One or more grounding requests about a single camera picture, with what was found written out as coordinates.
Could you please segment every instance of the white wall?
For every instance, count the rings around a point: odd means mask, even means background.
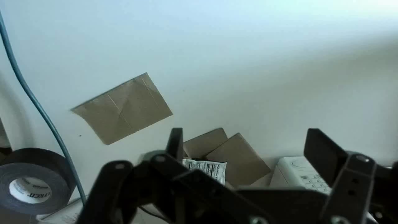
[[[269,164],[308,127],[381,164],[398,160],[398,4],[380,1],[1,1],[32,91],[89,189],[103,163],[215,127]],[[0,116],[13,148],[57,149],[0,48]],[[147,72],[174,116],[104,145],[69,109]]]

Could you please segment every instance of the brown paper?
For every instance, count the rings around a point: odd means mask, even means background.
[[[193,159],[201,159],[205,154],[227,141],[222,128],[212,129],[183,143],[185,153]]]
[[[147,73],[134,77],[72,109],[110,144],[171,116]]]
[[[237,133],[206,155],[207,160],[226,162],[226,180],[232,185],[248,185],[269,173],[244,138]]]

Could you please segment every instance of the barcode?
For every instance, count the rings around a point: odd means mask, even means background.
[[[34,193],[29,193],[28,197],[29,198],[44,198],[47,197],[48,194],[34,194]]]
[[[190,170],[200,169],[207,175],[212,177],[215,180],[220,182],[221,184],[225,184],[226,163],[182,159],[182,164]]]

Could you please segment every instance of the black metal bracket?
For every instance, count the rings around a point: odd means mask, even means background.
[[[398,165],[392,170],[380,169],[373,159],[348,154],[322,134],[308,131],[304,154],[332,185],[328,197],[313,190],[227,189],[202,172],[187,170],[180,164],[182,132],[176,128],[166,150],[150,153],[139,165],[125,160],[105,164],[77,224],[129,223],[136,208],[149,203],[175,224],[359,224],[368,221],[365,214],[374,203],[382,209],[384,216],[378,220],[394,221],[398,201],[386,198],[396,197],[392,187],[398,183]],[[374,198],[375,189],[394,197],[379,193]]]

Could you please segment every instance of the screw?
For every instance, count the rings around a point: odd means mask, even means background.
[[[165,162],[165,158],[164,158],[164,155],[156,155],[156,157],[154,158],[154,160],[155,160],[156,163],[164,163],[164,162]]]
[[[345,219],[344,216],[333,215],[330,218],[330,224],[349,224],[349,220]]]
[[[268,221],[266,221],[262,216],[251,216],[249,218],[249,224],[267,224]]]
[[[370,160],[369,158],[366,158],[366,157],[364,157],[361,154],[356,154],[355,158],[361,160],[361,162],[364,162],[364,163],[368,163]]]

